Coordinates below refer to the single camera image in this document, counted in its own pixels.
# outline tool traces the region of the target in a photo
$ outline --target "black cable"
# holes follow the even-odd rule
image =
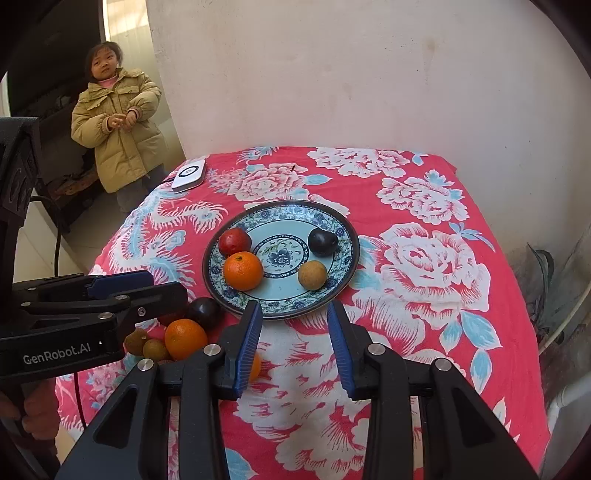
[[[76,391],[76,403],[78,404],[78,414],[82,422],[82,430],[86,430],[86,420],[84,419],[84,411],[82,410],[82,400],[80,399],[80,384],[78,382],[78,372],[74,372],[74,390]]]
[[[31,197],[31,202],[42,202],[47,210],[50,210],[50,209],[53,210],[53,214],[56,217],[57,235],[56,235],[56,250],[53,255],[53,275],[54,275],[54,277],[58,277],[59,276],[59,262],[60,262],[60,247],[61,247],[61,227],[60,227],[60,222],[57,220],[57,215],[59,214],[59,209],[53,200],[51,200],[49,197],[45,197],[43,195],[33,195]]]
[[[56,250],[53,255],[53,275],[58,277],[59,272],[59,262],[60,262],[60,247],[61,247],[61,228],[60,222],[57,220],[57,215],[59,214],[59,210],[57,205],[48,197],[43,195],[33,195],[31,197],[31,202],[43,202],[43,205],[47,210],[50,208],[53,209],[53,214],[56,216],[56,227],[57,227],[57,235],[56,235]],[[82,410],[82,399],[80,398],[80,382],[78,381],[78,372],[74,373],[74,391],[76,393],[76,403],[78,405],[78,415],[80,415],[80,421],[82,422],[82,429],[86,430],[87,424],[84,418],[84,411]]]

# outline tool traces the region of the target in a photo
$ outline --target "girl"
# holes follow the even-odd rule
[[[134,210],[164,179],[164,137],[149,118],[161,92],[140,70],[121,68],[114,42],[88,52],[88,88],[72,112],[72,138],[95,149],[96,169],[108,193],[117,192],[123,212]]]

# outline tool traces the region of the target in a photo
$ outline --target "pink collar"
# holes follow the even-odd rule
[[[113,88],[113,85],[117,81],[117,78],[118,78],[118,75],[115,74],[110,79],[98,80],[97,83],[103,88],[111,89],[111,88]]]

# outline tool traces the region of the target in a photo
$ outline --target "plate rim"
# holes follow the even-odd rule
[[[203,253],[202,276],[203,276],[203,282],[205,283],[205,288],[207,289],[209,294],[226,310],[229,310],[230,312],[236,313],[238,315],[241,315],[243,313],[243,310],[241,310],[240,308],[229,303],[217,292],[217,290],[215,289],[215,287],[213,286],[213,284],[209,278],[209,269],[208,269],[209,261],[210,261],[213,249],[216,247],[219,238],[228,229],[230,224],[235,223],[236,221],[246,217],[247,215],[250,215],[251,213],[258,212],[260,210],[264,210],[265,208],[269,208],[270,206],[279,207],[279,206],[287,206],[287,205],[313,206],[314,208],[316,208],[318,210],[322,210],[325,213],[332,215],[340,223],[342,223],[343,226],[345,227],[345,229],[347,230],[349,236],[351,237],[351,247],[352,247],[351,248],[351,250],[352,250],[351,251],[351,259],[352,259],[351,268],[349,269],[347,274],[344,276],[344,278],[339,282],[339,284],[337,284],[333,288],[333,290],[330,292],[330,294],[328,294],[322,300],[322,302],[320,304],[318,304],[318,305],[315,304],[314,306],[310,306],[310,307],[302,308],[300,310],[296,310],[294,313],[290,313],[289,315],[285,315],[284,313],[264,314],[263,319],[264,320],[290,320],[290,319],[305,315],[307,313],[313,312],[319,308],[322,308],[324,305],[326,305],[331,300],[336,298],[345,289],[345,287],[349,284],[349,282],[351,281],[351,278],[353,278],[353,275],[355,275],[355,272],[357,271],[357,267],[359,265],[359,256],[361,253],[360,245],[359,245],[359,235],[357,234],[355,227],[353,227],[353,224],[351,222],[349,222],[349,220],[347,220],[347,218],[342,213],[337,212],[334,208],[331,208],[328,205],[324,205],[322,203],[311,202],[310,200],[277,200],[276,202],[261,203],[260,205],[249,208],[247,210],[244,210],[244,212],[241,212],[238,215],[235,215],[234,217],[230,218],[227,222],[225,222],[223,225],[221,225],[220,228],[217,230],[217,232],[212,237],[212,239],[209,241],[209,244],[207,245],[205,252]]]

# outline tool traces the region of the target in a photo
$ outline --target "white power bank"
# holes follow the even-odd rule
[[[203,183],[205,179],[205,160],[187,163],[177,173],[172,189],[175,193],[185,192]]]

